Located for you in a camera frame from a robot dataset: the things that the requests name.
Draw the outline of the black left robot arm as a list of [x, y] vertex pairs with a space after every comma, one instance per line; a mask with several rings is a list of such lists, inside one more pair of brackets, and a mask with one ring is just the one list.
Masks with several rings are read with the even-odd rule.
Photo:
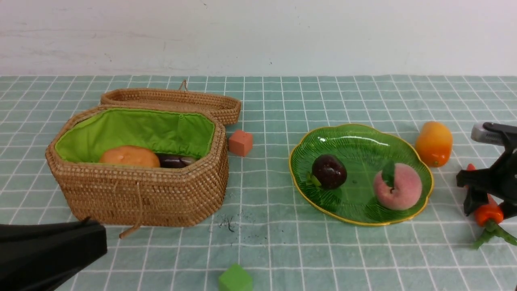
[[53, 291], [107, 254], [105, 226], [81, 221], [0, 227], [0, 289]]

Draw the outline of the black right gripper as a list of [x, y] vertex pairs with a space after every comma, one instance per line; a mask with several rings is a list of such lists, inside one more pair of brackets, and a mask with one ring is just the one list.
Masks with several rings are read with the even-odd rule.
[[460, 170], [456, 185], [467, 187], [463, 212], [468, 217], [480, 206], [488, 203], [487, 194], [505, 201], [499, 203], [503, 219], [517, 216], [517, 151], [507, 149], [495, 162], [495, 168]]

